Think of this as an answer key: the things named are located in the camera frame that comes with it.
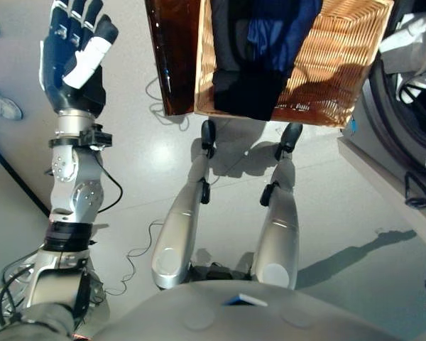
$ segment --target black fabric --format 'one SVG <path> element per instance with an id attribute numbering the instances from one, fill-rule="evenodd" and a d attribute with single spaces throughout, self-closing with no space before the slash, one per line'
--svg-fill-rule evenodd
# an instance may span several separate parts
<path id="1" fill-rule="evenodd" d="M 322 2 L 210 1 L 217 62 L 214 108 L 269 121 Z"/>
<path id="2" fill-rule="evenodd" d="M 281 72 L 217 70 L 213 75 L 214 108 L 269 121 L 286 82 Z"/>
<path id="3" fill-rule="evenodd" d="M 214 51 L 218 69 L 240 71 L 250 68 L 248 43 L 252 0 L 211 0 Z"/>

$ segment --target woven basket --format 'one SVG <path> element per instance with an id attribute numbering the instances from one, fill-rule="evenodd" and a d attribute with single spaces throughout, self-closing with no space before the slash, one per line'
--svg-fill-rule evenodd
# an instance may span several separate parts
<path id="1" fill-rule="evenodd" d="M 376 56 L 392 0 L 324 0 L 322 10 L 295 59 L 295 68 L 272 120 L 344 127 Z M 231 115 L 214 109 L 210 0 L 201 0 L 194 112 Z"/>

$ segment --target dark blue cloth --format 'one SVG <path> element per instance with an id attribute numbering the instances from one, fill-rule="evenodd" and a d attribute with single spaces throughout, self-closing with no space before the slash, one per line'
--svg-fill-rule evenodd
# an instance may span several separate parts
<path id="1" fill-rule="evenodd" d="M 254 61 L 264 70 L 290 76 L 322 0 L 254 0 L 248 41 Z"/>

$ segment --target sneaker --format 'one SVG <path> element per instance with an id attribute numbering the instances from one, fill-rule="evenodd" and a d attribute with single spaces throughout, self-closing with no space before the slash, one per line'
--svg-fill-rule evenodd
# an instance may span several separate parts
<path id="1" fill-rule="evenodd" d="M 0 95 L 0 117 L 18 121 L 22 119 L 22 111 L 16 103 Z"/>

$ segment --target gray floor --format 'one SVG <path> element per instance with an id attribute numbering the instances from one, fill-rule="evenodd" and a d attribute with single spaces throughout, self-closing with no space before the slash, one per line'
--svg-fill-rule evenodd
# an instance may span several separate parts
<path id="1" fill-rule="evenodd" d="M 48 204 L 52 179 L 48 139 L 55 114 L 38 85 L 39 40 L 50 2 L 0 0 L 0 91 L 24 111 L 20 122 L 0 120 L 0 150 Z M 148 225 L 164 218 L 200 147 L 205 117 L 162 117 L 160 92 L 143 1 L 108 1 L 105 11 L 120 36 L 103 63 L 108 104 L 99 118 L 114 135 L 104 165 L 123 185 L 123 200 L 97 219 L 92 259 L 112 293 L 131 268 L 125 254 L 148 244 Z M 258 203 L 275 161 L 278 122 L 216 120 L 212 201 L 201 207 L 193 261 L 244 269 L 266 210 Z M 410 226 L 337 152 L 337 129 L 306 126 L 293 162 L 300 220 L 298 288 L 409 339 L 426 330 L 426 248 Z M 104 179 L 106 202 L 117 190 Z M 153 236 L 158 228 L 152 230 Z M 134 259 L 138 273 L 122 296 L 109 296 L 116 320 L 157 288 L 151 253 Z"/>

